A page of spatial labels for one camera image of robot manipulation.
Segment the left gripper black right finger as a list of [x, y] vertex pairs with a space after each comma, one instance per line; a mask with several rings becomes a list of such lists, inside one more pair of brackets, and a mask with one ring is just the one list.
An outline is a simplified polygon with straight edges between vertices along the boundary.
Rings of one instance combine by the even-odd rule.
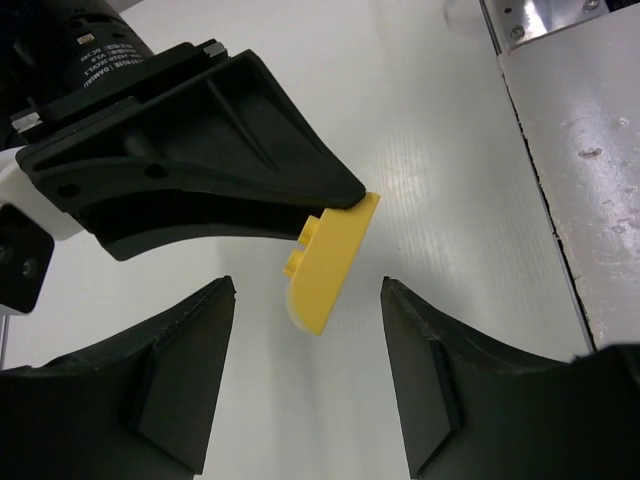
[[635, 479], [639, 348], [561, 362], [502, 343], [385, 278], [381, 309], [414, 479]]

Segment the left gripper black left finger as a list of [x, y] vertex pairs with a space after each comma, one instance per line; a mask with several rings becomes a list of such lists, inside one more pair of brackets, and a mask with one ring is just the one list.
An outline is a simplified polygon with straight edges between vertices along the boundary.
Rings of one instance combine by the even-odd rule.
[[234, 309], [222, 277], [110, 338], [3, 371], [2, 477], [202, 474]]

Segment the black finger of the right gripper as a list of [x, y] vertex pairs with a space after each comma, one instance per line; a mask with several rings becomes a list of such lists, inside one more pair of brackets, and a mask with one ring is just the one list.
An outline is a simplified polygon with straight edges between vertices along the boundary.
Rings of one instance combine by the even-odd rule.
[[205, 237], [295, 240], [318, 207], [281, 205], [177, 190], [136, 193], [74, 214], [116, 260]]

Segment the short yellow lego brick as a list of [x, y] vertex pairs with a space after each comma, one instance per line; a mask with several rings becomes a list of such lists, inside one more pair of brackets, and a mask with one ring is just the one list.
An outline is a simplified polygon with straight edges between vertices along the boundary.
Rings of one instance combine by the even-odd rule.
[[348, 210], [325, 209], [309, 216], [283, 273], [289, 279], [286, 305], [302, 331], [321, 335], [380, 201], [368, 192]]

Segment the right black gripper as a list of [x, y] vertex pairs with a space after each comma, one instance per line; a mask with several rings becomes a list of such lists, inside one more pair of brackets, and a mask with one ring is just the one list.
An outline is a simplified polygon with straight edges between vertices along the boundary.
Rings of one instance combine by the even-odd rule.
[[1, 147], [63, 210], [150, 191], [348, 209], [364, 185], [252, 51], [154, 53], [106, 1], [1, 4]]

